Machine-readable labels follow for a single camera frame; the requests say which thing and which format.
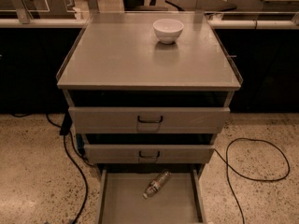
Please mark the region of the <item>clear plastic water bottle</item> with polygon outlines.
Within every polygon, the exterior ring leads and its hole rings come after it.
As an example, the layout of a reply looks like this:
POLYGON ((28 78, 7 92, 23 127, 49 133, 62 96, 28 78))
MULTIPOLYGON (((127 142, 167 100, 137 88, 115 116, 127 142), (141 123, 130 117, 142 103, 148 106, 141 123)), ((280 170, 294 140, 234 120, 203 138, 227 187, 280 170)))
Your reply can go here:
POLYGON ((145 188, 142 196, 148 199, 157 194, 164 185, 170 180, 172 174, 169 170, 162 170, 155 178, 153 178, 145 188))

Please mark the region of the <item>grey drawer cabinet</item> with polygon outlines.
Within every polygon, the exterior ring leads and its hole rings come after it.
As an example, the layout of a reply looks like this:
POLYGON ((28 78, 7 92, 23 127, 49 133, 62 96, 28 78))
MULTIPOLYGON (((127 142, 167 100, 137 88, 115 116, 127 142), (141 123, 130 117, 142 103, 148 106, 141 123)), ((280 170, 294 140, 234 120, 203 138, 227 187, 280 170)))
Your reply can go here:
MULTIPOLYGON (((155 13, 98 13, 89 21, 57 79, 70 107, 228 107, 241 79, 199 13, 173 44, 160 42, 155 13)), ((219 133, 78 133, 85 145, 212 145, 219 133)), ((200 178, 206 163, 93 163, 105 170, 200 178)))

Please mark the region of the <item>grey top drawer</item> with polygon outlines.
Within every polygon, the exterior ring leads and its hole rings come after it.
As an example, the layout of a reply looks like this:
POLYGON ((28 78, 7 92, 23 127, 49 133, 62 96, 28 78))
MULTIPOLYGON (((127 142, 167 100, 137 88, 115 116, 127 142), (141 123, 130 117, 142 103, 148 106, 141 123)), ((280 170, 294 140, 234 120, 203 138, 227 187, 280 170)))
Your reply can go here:
POLYGON ((228 107, 70 107, 77 133, 219 133, 228 107))

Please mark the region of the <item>grey drawer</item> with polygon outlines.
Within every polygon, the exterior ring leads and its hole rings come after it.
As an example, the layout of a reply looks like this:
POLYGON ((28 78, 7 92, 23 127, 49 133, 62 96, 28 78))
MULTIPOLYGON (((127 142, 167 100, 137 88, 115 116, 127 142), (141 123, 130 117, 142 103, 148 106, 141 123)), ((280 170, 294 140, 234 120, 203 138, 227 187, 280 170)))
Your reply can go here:
POLYGON ((228 107, 70 107, 77 133, 219 133, 228 107))
POLYGON ((155 176, 105 170, 95 224, 206 224, 195 170, 173 173, 157 194, 144 198, 155 176))
POLYGON ((85 145, 91 163, 208 163, 212 145, 85 145))

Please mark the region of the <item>grey middle drawer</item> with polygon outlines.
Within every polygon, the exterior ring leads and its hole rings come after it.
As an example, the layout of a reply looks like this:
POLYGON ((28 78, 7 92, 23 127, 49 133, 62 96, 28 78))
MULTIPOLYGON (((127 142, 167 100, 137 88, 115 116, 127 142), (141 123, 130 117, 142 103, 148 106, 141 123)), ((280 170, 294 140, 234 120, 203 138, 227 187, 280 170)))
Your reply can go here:
POLYGON ((212 145, 85 145, 91 163, 208 163, 212 145))

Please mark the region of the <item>grey bottom drawer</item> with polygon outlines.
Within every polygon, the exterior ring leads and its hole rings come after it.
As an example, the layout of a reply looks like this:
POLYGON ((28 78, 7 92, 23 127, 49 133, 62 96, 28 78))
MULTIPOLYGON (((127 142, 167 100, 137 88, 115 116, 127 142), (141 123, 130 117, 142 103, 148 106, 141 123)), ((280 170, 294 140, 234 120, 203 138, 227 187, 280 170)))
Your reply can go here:
POLYGON ((173 173, 157 194, 144 198, 155 176, 105 170, 95 224, 206 224, 195 170, 173 173))

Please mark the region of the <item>white ceramic bowl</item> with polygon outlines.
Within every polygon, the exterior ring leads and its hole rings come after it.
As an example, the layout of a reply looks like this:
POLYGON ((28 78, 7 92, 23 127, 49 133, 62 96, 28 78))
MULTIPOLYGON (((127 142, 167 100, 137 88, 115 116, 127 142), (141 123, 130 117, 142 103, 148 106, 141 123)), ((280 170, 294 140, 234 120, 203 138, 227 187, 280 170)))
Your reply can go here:
POLYGON ((160 19, 155 21, 152 26, 155 35, 163 44, 175 43, 184 29, 184 24, 175 19, 160 19))

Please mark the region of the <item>black power adapter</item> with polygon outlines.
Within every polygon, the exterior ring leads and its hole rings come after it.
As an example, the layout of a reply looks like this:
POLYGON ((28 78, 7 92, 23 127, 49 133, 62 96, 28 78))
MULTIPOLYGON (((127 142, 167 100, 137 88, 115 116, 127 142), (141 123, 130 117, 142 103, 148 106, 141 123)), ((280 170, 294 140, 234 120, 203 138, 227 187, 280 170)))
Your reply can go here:
POLYGON ((68 112, 64 114, 64 120, 60 128, 60 135, 68 135, 71 129, 72 119, 68 112))

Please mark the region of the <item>white horizontal rail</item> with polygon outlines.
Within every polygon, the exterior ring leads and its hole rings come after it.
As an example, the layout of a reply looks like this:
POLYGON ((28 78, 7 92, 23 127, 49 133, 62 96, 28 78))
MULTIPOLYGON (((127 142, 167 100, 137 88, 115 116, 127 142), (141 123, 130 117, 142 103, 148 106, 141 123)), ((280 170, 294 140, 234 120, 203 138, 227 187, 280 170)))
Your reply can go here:
MULTIPOLYGON (((38 19, 29 24, 22 24, 18 19, 0 19, 1 28, 82 28, 87 20, 38 19)), ((271 29, 299 30, 299 25, 292 21, 208 21, 213 29, 271 29)))

